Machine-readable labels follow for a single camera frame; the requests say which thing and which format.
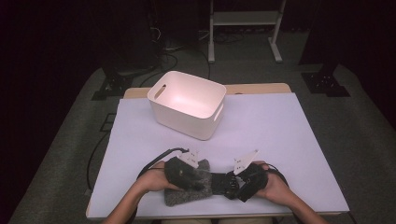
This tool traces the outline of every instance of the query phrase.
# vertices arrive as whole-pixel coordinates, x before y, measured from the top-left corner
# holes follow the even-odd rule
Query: person's left hand
[[[163,189],[177,189],[181,190],[177,186],[169,183],[166,179],[164,172],[165,162],[159,161],[155,163],[149,170],[143,175],[137,178],[135,184],[142,188],[143,191],[159,191]]]

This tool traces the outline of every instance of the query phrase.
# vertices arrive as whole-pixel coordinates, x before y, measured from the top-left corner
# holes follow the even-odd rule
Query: dark background
[[[178,8],[174,12],[183,13],[184,9],[177,7],[179,1],[166,2],[166,6],[156,5],[157,10]],[[199,28],[207,29],[208,0],[188,2],[198,8]],[[101,7],[107,8],[106,4],[109,1],[103,1]],[[324,63],[329,55],[335,55],[357,75],[396,127],[393,5],[374,0],[289,0],[281,30],[310,30],[301,63]],[[217,0],[216,8],[268,9],[277,8],[277,4]],[[97,50],[108,50],[108,46],[98,37],[86,1],[2,1],[0,17],[1,93],[6,102],[1,109],[5,125],[0,154],[0,223],[6,223],[85,81],[101,67]],[[164,15],[157,22],[166,25],[167,19],[171,20]],[[102,22],[100,28],[117,30],[114,21]],[[114,35],[111,29],[104,32]]]

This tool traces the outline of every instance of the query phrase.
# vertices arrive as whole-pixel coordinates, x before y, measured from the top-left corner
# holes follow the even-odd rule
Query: storage bin
[[[148,99],[159,123],[207,140],[223,115],[225,93],[219,83],[171,71],[149,90]]]

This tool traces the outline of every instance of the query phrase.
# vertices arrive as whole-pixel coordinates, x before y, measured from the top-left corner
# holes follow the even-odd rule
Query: white tabletop
[[[120,100],[87,218],[106,217],[134,183],[140,170],[174,147],[199,150],[211,172],[233,169],[233,159],[252,150],[256,160],[276,166],[290,188],[320,213],[349,211],[345,198],[323,156],[294,93],[227,95],[224,117],[212,138],[200,141],[157,123],[148,99]],[[173,153],[167,161],[176,156]],[[246,203],[212,196],[201,201],[168,207],[163,191],[150,192],[141,200],[137,217],[265,216],[290,210],[264,199]]]

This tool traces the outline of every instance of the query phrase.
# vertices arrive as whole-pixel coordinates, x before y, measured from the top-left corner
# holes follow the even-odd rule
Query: white tag
[[[181,155],[177,155],[177,157],[181,160],[186,162],[188,165],[192,166],[193,168],[198,168],[198,151],[188,151],[185,153],[181,153]]]
[[[259,154],[259,150],[254,150],[248,154],[235,159],[233,166],[233,173],[239,175],[242,171],[246,170],[248,166],[253,162],[253,159]]]

